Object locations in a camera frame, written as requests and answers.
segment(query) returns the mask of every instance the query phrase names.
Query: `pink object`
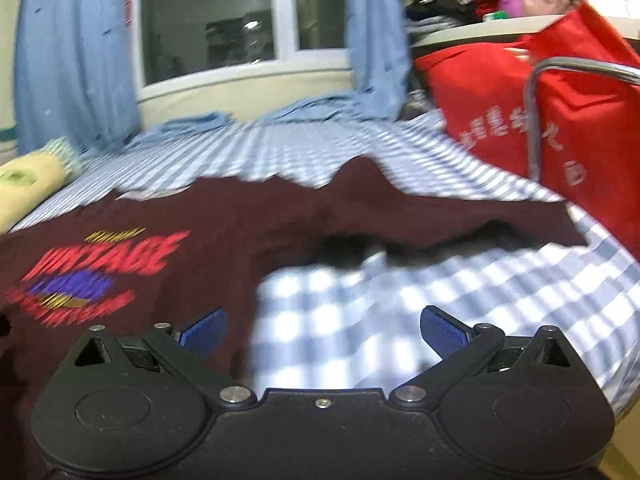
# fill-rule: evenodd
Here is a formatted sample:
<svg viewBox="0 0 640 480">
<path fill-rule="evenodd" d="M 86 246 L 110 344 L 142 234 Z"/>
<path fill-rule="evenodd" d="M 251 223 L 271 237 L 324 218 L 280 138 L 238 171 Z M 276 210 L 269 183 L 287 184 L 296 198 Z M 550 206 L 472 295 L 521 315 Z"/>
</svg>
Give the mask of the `pink object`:
<svg viewBox="0 0 640 480">
<path fill-rule="evenodd" d="M 510 18 L 524 16 L 522 0 L 498 0 L 498 10 L 503 10 Z"/>
</svg>

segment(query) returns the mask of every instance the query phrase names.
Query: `pillow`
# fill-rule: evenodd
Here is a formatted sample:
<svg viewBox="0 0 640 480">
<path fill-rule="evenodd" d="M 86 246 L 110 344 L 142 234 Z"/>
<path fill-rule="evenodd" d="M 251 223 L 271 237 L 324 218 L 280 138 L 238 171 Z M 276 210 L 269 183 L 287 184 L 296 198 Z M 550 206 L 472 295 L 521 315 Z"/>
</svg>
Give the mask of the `pillow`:
<svg viewBox="0 0 640 480">
<path fill-rule="evenodd" d="M 50 153 L 31 152 L 0 166 L 0 234 L 59 190 L 66 178 L 64 165 Z"/>
</svg>

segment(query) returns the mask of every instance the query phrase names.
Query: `window frame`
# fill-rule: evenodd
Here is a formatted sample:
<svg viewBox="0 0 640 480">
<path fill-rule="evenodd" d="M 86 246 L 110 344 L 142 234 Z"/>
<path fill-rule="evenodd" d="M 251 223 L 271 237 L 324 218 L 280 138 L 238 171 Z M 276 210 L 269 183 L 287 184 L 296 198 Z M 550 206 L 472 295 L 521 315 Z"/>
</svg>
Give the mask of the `window frame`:
<svg viewBox="0 0 640 480">
<path fill-rule="evenodd" d="M 131 53 L 138 102 L 228 81 L 351 69 L 346 48 L 299 50 L 296 0 L 271 0 L 275 60 L 204 70 L 148 85 L 145 81 L 143 58 L 141 0 L 131 0 L 131 5 L 133 17 L 130 23 Z"/>
</svg>

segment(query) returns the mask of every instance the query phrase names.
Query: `blue and white striped sheet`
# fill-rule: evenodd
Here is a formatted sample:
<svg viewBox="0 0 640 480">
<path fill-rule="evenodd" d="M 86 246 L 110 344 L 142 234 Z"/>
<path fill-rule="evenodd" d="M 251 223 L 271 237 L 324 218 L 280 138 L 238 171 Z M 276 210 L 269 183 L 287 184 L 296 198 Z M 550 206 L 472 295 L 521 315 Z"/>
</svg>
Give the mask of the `blue and white striped sheet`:
<svg viewBox="0 0 640 480">
<path fill-rule="evenodd" d="M 399 123 L 235 123 L 102 156 L 16 229 L 94 202 L 114 187 L 176 189 L 198 176 L 274 174 L 319 187 L 362 154 L 379 160 L 407 193 L 560 199 L 467 153 L 444 132 L 436 110 Z M 257 291 L 251 386 L 258 395 L 269 386 L 388 392 L 438 361 L 418 328 L 421 309 L 435 304 L 468 325 L 487 321 L 508 335 L 559 326 L 620 411 L 640 384 L 640 266 L 583 210 L 571 206 L 570 214 L 587 248 L 531 248 L 505 232 L 438 246 L 409 267 L 372 248 L 355 269 L 318 264 L 274 272 Z"/>
</svg>

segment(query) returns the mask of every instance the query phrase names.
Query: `windowsill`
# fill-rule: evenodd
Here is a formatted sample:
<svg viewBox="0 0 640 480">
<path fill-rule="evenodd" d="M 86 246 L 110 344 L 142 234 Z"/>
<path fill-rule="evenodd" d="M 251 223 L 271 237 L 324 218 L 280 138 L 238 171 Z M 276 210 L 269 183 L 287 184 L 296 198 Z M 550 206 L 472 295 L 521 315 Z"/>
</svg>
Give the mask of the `windowsill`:
<svg viewBox="0 0 640 480">
<path fill-rule="evenodd" d="M 154 83 L 138 91 L 138 102 L 216 83 L 304 72 L 350 70 L 346 50 L 299 52 L 292 59 L 225 66 Z"/>
</svg>

